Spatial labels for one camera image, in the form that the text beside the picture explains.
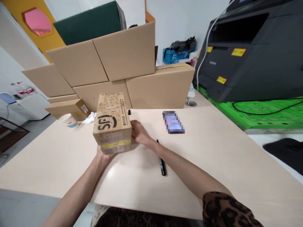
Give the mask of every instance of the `green pallet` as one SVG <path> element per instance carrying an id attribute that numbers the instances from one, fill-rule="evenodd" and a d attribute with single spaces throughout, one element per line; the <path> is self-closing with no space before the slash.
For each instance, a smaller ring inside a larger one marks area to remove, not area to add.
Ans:
<path id="1" fill-rule="evenodd" d="M 303 129 L 303 103 L 271 115 L 251 115 L 237 111 L 232 105 L 233 102 L 217 102 L 213 100 L 201 86 L 199 87 L 199 92 L 244 131 L 248 129 Z M 300 101 L 303 101 L 303 98 L 302 100 L 238 102 L 235 106 L 245 112 L 267 114 Z"/>

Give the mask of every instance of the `white cable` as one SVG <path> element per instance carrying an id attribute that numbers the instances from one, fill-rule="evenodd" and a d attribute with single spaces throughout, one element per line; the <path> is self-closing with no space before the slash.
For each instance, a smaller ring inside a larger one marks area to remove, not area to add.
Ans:
<path id="1" fill-rule="evenodd" d="M 229 5 L 226 7 L 225 10 L 227 10 L 227 8 L 228 8 L 234 1 L 235 1 L 235 0 L 232 0 L 232 1 L 229 3 Z M 218 16 L 217 19 L 215 20 L 215 22 L 212 24 L 211 28 L 210 28 L 209 31 L 208 31 L 207 37 L 206 37 L 205 54 L 204 54 L 204 57 L 203 57 L 203 59 L 202 59 L 200 65 L 199 65 L 199 68 L 198 68 L 198 70 L 197 70 L 197 91 L 199 91 L 199 78 L 198 78 L 199 70 L 200 70 L 200 67 L 201 67 L 202 63 L 204 62 L 204 59 L 205 59 L 206 54 L 207 54 L 207 47 L 208 47 L 208 38 L 209 38 L 209 34 L 211 33 L 212 28 L 214 27 L 215 23 L 217 22 L 217 20 L 219 19 L 220 16 Z"/>

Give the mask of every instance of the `black marker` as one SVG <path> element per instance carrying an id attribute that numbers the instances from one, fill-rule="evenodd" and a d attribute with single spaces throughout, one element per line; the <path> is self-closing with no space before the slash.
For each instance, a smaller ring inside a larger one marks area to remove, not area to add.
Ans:
<path id="1" fill-rule="evenodd" d="M 165 162 L 160 157 L 159 157 L 159 161 L 160 161 L 162 176 L 166 176 Z"/>

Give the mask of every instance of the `hand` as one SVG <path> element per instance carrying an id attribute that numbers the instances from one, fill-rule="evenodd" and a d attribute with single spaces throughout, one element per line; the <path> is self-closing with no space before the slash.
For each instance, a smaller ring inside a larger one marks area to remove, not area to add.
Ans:
<path id="1" fill-rule="evenodd" d="M 113 156 L 113 154 L 109 154 L 109 155 L 104 154 L 103 151 L 100 148 L 100 145 L 97 144 L 97 156 L 102 161 L 108 162 L 110 160 L 110 158 Z"/>
<path id="2" fill-rule="evenodd" d="M 152 138 L 148 135 L 145 128 L 142 126 L 142 124 L 137 120 L 130 121 L 133 127 L 132 131 L 132 137 L 137 143 L 141 143 L 143 145 L 146 145 Z"/>

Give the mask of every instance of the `yellow tape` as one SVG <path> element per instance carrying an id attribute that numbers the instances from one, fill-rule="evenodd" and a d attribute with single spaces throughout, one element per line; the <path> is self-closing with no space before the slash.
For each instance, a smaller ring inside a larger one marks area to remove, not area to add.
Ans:
<path id="1" fill-rule="evenodd" d="M 218 81 L 219 83 L 225 84 L 225 82 L 227 81 L 227 79 L 224 78 L 224 77 L 219 76 L 218 79 L 217 79 L 217 81 Z"/>
<path id="2" fill-rule="evenodd" d="M 235 48 L 234 51 L 231 53 L 233 56 L 242 57 L 245 53 L 246 49 L 244 48 Z"/>
<path id="3" fill-rule="evenodd" d="M 207 52 L 211 52 L 214 47 L 207 47 Z"/>
<path id="4" fill-rule="evenodd" d="M 179 66 L 186 66 L 186 65 L 188 65 L 188 64 L 177 65 L 177 66 L 167 66 L 167 67 L 157 68 L 157 69 L 155 69 L 155 70 L 163 69 L 163 68 L 173 68 L 173 67 L 179 67 Z"/>
<path id="5" fill-rule="evenodd" d="M 102 146 L 100 146 L 100 148 L 109 148 L 109 147 L 114 147 L 114 146 L 118 146 L 118 145 L 122 145 L 122 144 L 126 144 L 126 143 L 131 143 L 131 140 L 102 145 Z"/>

